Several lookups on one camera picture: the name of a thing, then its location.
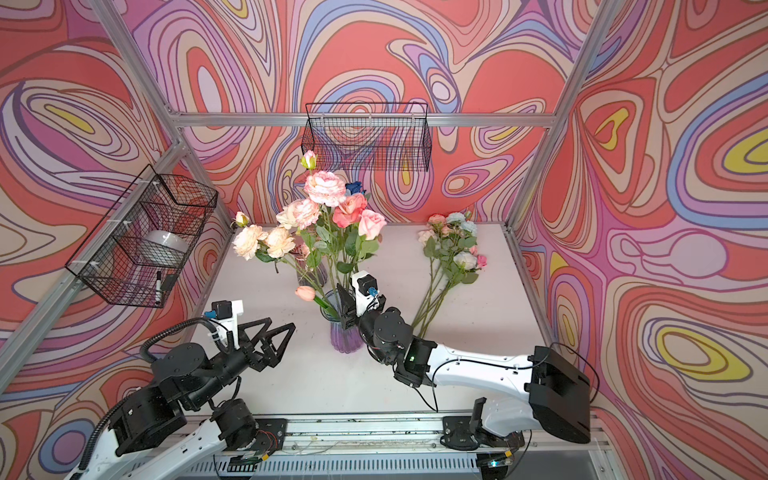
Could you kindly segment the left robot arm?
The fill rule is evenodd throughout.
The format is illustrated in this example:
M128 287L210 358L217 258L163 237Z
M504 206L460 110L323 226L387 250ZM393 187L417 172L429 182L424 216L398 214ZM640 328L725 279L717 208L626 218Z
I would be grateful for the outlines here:
M209 356L187 342L165 356L153 345L194 326L205 327L218 349ZM259 421L237 395L215 403L228 386L240 387L247 370L261 372L283 360L295 333L292 323L270 318L227 327L197 317L152 337L140 348L151 382L120 400L97 422L71 479L173 479L198 461L238 452L246 465L265 462L284 444L284 420Z

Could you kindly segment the purple-blue glass vase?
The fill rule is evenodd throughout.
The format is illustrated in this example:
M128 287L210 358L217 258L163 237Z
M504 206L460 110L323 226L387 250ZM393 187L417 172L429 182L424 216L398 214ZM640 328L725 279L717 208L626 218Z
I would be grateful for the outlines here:
M336 289L326 292L326 300L336 310L335 316L324 314L321 309L321 315L330 323L330 341L333 348L344 354L351 354L360 350L364 342L360 336L358 327L353 327L348 331L342 331L339 325L339 298Z

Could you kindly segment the large pink rose stem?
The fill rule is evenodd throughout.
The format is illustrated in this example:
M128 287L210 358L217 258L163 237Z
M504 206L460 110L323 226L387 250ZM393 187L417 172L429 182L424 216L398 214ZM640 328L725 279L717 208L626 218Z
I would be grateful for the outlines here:
M362 213L367 208L363 194L347 196L333 209L331 218L333 232L336 234L333 266L339 275L339 282L345 288L350 287L351 276L358 271L363 238L359 235L359 223Z

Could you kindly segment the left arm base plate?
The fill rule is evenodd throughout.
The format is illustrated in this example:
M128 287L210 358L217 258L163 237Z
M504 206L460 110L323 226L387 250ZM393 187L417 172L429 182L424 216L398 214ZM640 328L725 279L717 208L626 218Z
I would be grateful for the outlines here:
M252 428L252 438L244 446L238 447L237 452L264 455L283 449L288 427L286 418L257 418L255 424Z

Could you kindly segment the pink peony spray stem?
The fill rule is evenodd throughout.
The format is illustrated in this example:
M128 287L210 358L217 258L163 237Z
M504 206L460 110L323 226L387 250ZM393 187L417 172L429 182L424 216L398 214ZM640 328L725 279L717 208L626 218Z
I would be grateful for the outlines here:
M301 165L308 171L304 191L308 198L319 206L320 214L315 230L325 244L321 251L327 260L334 284L343 284L346 277L338 269L338 264L343 259L343 232L333 222L333 213L346 198L345 184L333 172L319 169L318 157L312 150L303 153Z

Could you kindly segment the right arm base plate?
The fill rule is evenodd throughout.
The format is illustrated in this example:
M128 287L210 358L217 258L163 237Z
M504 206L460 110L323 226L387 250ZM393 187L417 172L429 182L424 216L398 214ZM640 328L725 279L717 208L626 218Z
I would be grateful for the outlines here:
M524 446L525 438L521 431L501 437L484 428L481 415L486 403L487 398L480 397L475 400L470 415L444 416L440 444L456 451L474 451L480 447L494 447L515 452Z

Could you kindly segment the single pink bud stem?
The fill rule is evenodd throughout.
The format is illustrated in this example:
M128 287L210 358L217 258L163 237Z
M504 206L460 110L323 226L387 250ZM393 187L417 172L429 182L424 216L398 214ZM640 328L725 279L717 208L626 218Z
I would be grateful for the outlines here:
M336 315L334 307L322 295L318 295L317 291L311 286L299 286L296 288L295 294L303 301L317 304L324 314L329 316Z

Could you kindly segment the peach peony stem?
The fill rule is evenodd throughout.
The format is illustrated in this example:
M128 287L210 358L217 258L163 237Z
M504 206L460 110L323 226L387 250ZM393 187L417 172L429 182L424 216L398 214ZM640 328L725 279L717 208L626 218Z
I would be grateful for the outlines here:
M296 261L303 259L307 266L310 265L310 249L303 240L282 226L266 229L253 223L243 212L237 212L233 220L236 228L232 241L235 254L248 261L257 259L263 263L271 263L277 266L284 264L297 272ZM321 287L311 286L320 294Z

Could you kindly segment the blue rose stem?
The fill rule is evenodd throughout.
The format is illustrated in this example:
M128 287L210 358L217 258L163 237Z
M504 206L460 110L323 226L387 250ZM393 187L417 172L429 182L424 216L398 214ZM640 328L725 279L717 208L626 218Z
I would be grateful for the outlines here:
M356 194L364 195L366 193L366 190L361 181L346 183L345 188L348 196Z

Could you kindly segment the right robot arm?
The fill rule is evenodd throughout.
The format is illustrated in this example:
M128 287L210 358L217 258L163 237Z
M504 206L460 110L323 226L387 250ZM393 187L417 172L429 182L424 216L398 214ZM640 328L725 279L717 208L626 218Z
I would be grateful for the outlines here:
M470 433L479 443L501 446L512 434L535 429L574 444L590 442L590 380L555 348L516 356L457 350L414 335L370 275L336 293L342 326L357 328L369 355L391 367L395 380L412 389L462 386L499 394L474 403Z

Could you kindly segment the red-grey glass vase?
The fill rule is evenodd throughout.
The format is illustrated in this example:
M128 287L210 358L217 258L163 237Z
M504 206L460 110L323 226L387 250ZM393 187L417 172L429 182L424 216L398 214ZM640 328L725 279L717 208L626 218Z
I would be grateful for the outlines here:
M325 287L328 282L328 271L325 263L321 261L315 268L307 266L303 259L296 261L298 270L296 272L299 286L312 286L316 284Z

